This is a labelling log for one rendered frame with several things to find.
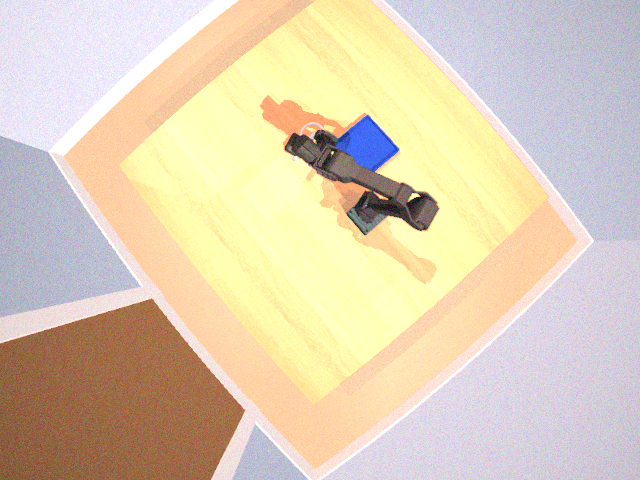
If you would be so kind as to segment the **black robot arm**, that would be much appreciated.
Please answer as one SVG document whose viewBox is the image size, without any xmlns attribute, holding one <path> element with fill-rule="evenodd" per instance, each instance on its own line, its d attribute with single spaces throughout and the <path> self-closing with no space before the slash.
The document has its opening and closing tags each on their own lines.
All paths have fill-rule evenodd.
<svg viewBox="0 0 640 480">
<path fill-rule="evenodd" d="M 301 134 L 291 152 L 308 165 L 312 164 L 312 168 L 322 177 L 342 183 L 353 182 L 369 189 L 363 192 L 355 206 L 362 221 L 373 223 L 376 216 L 382 214 L 402 218 L 418 231 L 428 230 L 439 210 L 437 200 L 428 192 L 416 191 L 406 183 L 399 183 L 358 165 L 347 151 L 335 147 L 338 137 L 332 132 L 321 129 L 315 132 L 313 138 L 316 143 L 305 133 Z M 421 197 L 408 201 L 412 193 Z"/>
</svg>

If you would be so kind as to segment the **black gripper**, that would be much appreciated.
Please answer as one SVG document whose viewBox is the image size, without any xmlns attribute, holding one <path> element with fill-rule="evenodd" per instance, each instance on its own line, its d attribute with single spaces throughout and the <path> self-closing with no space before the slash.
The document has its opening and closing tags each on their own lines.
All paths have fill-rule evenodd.
<svg viewBox="0 0 640 480">
<path fill-rule="evenodd" d="M 294 152 L 291 152 L 291 150 L 292 150 L 292 147 L 293 147 L 293 145 L 294 145 L 294 143 L 295 143 L 296 139 L 297 139 L 299 136 L 300 136 L 299 134 L 293 133 L 293 134 L 290 136 L 290 138 L 289 138 L 289 140 L 288 140 L 288 142 L 287 142 L 286 146 L 284 147 L 284 149 L 285 149 L 285 151 L 286 151 L 287 153 L 290 153 L 291 155 L 296 156 L 296 157 L 298 157 L 298 158 L 300 158 L 300 157 L 299 157 L 299 156 L 297 156 Z M 300 158 L 300 159 L 301 159 L 301 158 Z M 312 166 L 313 166 L 313 165 L 311 164 L 311 165 L 308 165 L 308 166 L 310 166 L 310 167 L 312 168 Z"/>
</svg>

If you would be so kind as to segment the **blue tray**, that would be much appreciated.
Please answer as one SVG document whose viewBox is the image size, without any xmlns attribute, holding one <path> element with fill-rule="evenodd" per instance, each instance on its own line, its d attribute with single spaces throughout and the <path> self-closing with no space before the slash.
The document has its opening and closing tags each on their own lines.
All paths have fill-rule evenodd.
<svg viewBox="0 0 640 480">
<path fill-rule="evenodd" d="M 347 151 L 358 165 L 374 172 L 400 151 L 368 114 L 342 134 L 335 147 Z"/>
</svg>

